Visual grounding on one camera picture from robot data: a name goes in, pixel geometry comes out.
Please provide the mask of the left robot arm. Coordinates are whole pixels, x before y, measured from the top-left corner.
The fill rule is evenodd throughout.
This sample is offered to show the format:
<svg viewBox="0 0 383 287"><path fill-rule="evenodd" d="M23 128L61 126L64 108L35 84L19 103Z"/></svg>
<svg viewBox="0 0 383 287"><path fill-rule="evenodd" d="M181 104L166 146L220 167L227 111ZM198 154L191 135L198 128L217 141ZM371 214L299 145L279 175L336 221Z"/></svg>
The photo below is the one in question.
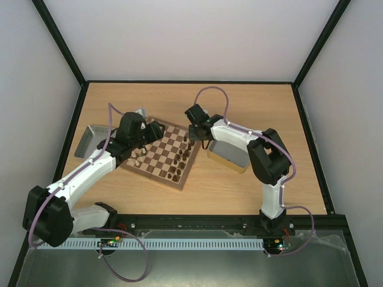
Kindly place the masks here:
<svg viewBox="0 0 383 287"><path fill-rule="evenodd" d="M78 199L98 180L131 157L135 149L160 140L165 126L147 123L137 112L125 113L115 132L108 131L91 156L66 177L46 188L35 186L26 202L22 226L28 231L28 243L38 247L34 238L52 247L61 245L71 234L105 226L110 210L99 204L73 210Z"/></svg>

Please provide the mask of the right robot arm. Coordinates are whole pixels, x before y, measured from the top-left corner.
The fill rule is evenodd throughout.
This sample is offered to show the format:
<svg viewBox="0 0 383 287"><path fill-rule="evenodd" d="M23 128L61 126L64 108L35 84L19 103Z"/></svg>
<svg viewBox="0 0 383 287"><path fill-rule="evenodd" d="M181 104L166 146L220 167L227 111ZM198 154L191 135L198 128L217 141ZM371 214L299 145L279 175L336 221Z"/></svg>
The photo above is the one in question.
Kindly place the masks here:
<svg viewBox="0 0 383 287"><path fill-rule="evenodd" d="M221 115L210 117L198 104L187 109L185 115L191 122L191 140L225 142L247 153L263 188L260 225L265 233L276 233L286 215L283 192L292 166L291 156L276 130L260 132L234 124Z"/></svg>

